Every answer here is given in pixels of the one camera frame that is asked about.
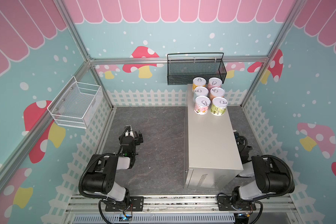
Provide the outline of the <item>green label can front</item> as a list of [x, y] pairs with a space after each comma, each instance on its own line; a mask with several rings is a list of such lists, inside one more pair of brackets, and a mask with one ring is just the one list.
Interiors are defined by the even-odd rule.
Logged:
[[215, 116], [222, 116], [226, 112], [228, 101], [223, 97], [215, 97], [211, 103], [211, 114]]

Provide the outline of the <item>beige label can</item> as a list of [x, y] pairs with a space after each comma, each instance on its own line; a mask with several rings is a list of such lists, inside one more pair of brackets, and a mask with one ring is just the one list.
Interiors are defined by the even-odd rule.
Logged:
[[194, 112], [198, 115], [205, 115], [209, 110], [211, 100], [206, 96], [198, 96], [195, 99]]

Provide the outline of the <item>orange label can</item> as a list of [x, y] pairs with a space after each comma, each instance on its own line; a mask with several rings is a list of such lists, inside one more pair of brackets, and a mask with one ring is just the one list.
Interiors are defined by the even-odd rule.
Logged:
[[213, 87], [210, 90], [209, 98], [212, 101], [216, 97], [224, 97], [225, 95], [225, 90], [220, 88], [220, 87]]

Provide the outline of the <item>white lid can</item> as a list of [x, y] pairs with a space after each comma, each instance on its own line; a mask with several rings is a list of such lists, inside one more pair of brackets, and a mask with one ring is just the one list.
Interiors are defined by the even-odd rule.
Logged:
[[193, 100], [195, 100], [199, 96], [207, 97], [209, 95], [209, 91], [206, 87], [198, 86], [193, 91]]

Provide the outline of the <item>pink label can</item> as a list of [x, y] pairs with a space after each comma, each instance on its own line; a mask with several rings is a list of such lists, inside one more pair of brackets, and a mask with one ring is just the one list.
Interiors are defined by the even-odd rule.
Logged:
[[208, 87], [207, 89], [210, 91], [212, 88], [218, 87], [220, 88], [222, 86], [223, 82], [220, 78], [212, 77], [209, 79]]

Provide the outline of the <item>yellow label can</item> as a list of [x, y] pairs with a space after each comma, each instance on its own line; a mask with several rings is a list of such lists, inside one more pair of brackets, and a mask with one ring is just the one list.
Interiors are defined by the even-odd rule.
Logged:
[[202, 77], [196, 77], [193, 79], [192, 82], [192, 90], [194, 91], [197, 87], [205, 87], [206, 80]]

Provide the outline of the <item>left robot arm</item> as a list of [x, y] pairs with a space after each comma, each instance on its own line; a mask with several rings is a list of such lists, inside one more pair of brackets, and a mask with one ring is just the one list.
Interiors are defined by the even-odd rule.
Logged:
[[82, 176], [78, 190], [84, 197], [99, 198], [124, 210], [131, 206], [129, 190], [115, 182], [118, 170], [131, 169], [135, 163], [136, 147], [144, 142], [140, 131], [126, 130], [119, 137], [119, 152], [94, 154]]

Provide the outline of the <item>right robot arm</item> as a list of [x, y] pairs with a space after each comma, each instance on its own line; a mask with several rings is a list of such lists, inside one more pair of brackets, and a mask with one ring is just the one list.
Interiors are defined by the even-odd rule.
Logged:
[[273, 155], [252, 156], [246, 141], [237, 141], [243, 171], [241, 178], [255, 178], [254, 181], [235, 187], [230, 198], [235, 210], [249, 207], [254, 201], [270, 197], [280, 197], [295, 190], [293, 172], [280, 158]]

